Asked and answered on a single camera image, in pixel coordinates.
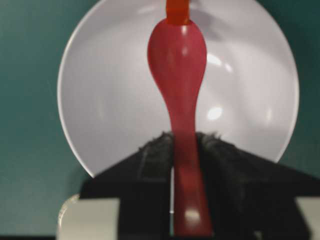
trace plate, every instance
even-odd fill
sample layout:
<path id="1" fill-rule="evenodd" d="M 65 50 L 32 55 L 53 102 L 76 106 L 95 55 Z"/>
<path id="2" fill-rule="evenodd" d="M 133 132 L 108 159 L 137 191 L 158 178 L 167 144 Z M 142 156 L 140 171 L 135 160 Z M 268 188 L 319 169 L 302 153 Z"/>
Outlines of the plate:
<path id="1" fill-rule="evenodd" d="M 165 0 L 102 0 L 74 30 L 57 100 L 66 139 L 94 176 L 170 130 L 147 45 Z M 192 0 L 207 45 L 196 130 L 277 162 L 299 105 L 295 61 L 281 29 L 254 0 Z"/>

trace spoon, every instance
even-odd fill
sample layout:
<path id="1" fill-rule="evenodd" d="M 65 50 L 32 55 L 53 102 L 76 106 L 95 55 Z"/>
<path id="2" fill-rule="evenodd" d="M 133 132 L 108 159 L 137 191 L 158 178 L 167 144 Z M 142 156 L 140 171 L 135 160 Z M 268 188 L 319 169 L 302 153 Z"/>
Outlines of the spoon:
<path id="1" fill-rule="evenodd" d="M 167 0 L 166 15 L 153 29 L 147 57 L 174 135 L 174 234 L 212 236 L 195 134 L 206 43 L 197 25 L 189 20 L 189 0 Z"/>

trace orange clip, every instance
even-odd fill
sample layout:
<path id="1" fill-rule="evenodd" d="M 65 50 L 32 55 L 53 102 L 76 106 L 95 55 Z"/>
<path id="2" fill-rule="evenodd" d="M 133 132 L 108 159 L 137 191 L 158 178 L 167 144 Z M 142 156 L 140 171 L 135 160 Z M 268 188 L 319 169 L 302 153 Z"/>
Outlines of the orange clip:
<path id="1" fill-rule="evenodd" d="M 189 23 L 189 0 L 166 0 L 166 20 L 168 24 Z"/>

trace spoon handle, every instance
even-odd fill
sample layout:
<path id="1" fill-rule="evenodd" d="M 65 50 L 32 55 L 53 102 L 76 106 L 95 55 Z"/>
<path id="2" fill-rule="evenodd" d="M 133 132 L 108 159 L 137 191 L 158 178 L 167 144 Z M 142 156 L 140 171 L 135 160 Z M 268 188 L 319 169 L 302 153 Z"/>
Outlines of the spoon handle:
<path id="1" fill-rule="evenodd" d="M 189 22 L 189 0 L 166 0 L 166 20 L 173 25 Z"/>
<path id="2" fill-rule="evenodd" d="M 177 119 L 177 115 L 170 116 L 174 134 L 174 234 L 212 236 L 211 218 L 198 160 L 194 114 L 184 116 L 181 120 Z"/>

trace white block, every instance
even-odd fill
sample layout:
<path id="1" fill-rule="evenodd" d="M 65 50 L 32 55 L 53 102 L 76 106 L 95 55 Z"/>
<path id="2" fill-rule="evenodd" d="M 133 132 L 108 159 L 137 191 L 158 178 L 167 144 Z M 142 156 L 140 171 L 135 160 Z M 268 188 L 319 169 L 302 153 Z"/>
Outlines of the white block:
<path id="1" fill-rule="evenodd" d="M 311 240 L 320 240 L 320 197 L 297 197 L 295 201 L 311 231 Z"/>
<path id="2" fill-rule="evenodd" d="M 64 206 L 57 240 L 116 240 L 120 200 L 84 199 Z"/>

